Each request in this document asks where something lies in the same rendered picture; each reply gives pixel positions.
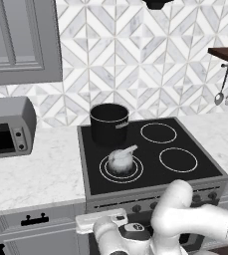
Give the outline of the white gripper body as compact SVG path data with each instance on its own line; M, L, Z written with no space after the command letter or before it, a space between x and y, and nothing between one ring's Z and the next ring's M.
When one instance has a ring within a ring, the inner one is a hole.
M79 234L88 234L93 232L94 224L102 217L115 216L114 211L96 212L90 214L78 215L76 217L76 231Z

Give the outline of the white grey kettle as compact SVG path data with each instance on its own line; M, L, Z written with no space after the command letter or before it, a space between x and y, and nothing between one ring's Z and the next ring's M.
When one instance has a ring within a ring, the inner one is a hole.
M109 155L109 168L115 173L125 173L132 168L132 154L137 149L137 145L129 146L125 149L114 150Z

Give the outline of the black stove with oven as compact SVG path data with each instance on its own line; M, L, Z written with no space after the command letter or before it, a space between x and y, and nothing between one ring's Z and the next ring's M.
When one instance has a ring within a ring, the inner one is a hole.
M177 118L131 122L127 126L125 149L137 145L132 154L132 168L128 173L116 174L109 168L111 147L102 147L92 139L89 126L78 128L80 155L88 213L123 208L130 222L150 229L152 209L165 188L175 179L187 181L199 194L200 202L216 205L228 182L228 174L210 156ZM217 193L211 200L208 194ZM132 208L140 205L134 213Z

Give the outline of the grey drawer front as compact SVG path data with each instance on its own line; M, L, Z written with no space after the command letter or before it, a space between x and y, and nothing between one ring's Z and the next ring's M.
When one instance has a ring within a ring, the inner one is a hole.
M32 211L1 214L0 234L39 229L48 226L55 226L61 223L71 223L75 221L75 217L77 215L84 213L85 211L86 206L84 203L75 203L56 207L40 208ZM27 215L30 215L32 218L39 218L42 213L49 217L48 222L29 226L21 225L21 221L25 220Z

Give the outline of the grey base cupboard door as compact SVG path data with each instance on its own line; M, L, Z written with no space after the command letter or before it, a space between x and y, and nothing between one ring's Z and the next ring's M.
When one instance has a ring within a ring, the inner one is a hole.
M88 237L71 227L50 227L0 235L1 255L90 255Z

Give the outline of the black cooking pot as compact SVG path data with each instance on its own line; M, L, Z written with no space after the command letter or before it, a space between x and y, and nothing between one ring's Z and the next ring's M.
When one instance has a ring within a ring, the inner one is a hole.
M125 106L113 103L99 104L91 108L92 138L96 144L116 146L126 140L129 111Z

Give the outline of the grey toaster oven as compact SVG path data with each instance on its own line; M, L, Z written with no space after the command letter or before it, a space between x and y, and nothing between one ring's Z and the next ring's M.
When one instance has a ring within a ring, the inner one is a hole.
M0 158L30 154L36 125L28 97L0 98Z

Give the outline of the hanging metal spoon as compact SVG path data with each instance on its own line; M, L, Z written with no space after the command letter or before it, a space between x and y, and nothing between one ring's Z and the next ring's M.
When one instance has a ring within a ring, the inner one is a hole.
M226 84L226 81L227 81L227 77L228 77L228 65L222 64L222 67L226 68L223 84L222 84L222 87L221 87L221 89L223 90L224 86ZM214 98L214 103L215 103L216 106L219 106L222 103L223 99L224 99L224 95L223 95L222 90Z

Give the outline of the black range hood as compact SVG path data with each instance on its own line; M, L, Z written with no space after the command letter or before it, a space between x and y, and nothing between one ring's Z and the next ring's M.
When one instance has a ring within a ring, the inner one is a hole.
M142 0L148 9L150 10L161 10L163 6L168 3L172 2L173 0Z

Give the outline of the grey wall cupboard door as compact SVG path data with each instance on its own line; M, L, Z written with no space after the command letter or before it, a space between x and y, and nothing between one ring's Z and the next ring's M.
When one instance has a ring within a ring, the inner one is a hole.
M0 0L0 85L62 79L56 0Z

